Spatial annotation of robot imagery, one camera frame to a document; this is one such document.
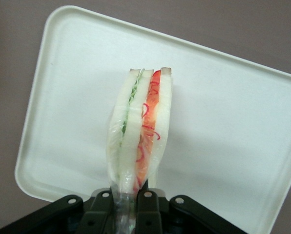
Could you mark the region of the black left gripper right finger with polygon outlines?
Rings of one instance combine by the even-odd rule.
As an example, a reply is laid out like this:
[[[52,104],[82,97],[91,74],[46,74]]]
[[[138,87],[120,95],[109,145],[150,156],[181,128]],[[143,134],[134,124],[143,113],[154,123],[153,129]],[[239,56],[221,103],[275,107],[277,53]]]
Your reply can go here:
[[[186,195],[167,200],[161,190],[137,196],[137,234],[242,234],[244,231]]]

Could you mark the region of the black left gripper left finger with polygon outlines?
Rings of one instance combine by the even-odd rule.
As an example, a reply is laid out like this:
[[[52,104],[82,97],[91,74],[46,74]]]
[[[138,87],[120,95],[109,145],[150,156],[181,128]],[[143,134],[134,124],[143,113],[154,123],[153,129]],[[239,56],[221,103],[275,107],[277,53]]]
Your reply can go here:
[[[0,234],[111,234],[107,220],[113,208],[111,191],[100,189],[89,200],[64,196],[0,229]]]

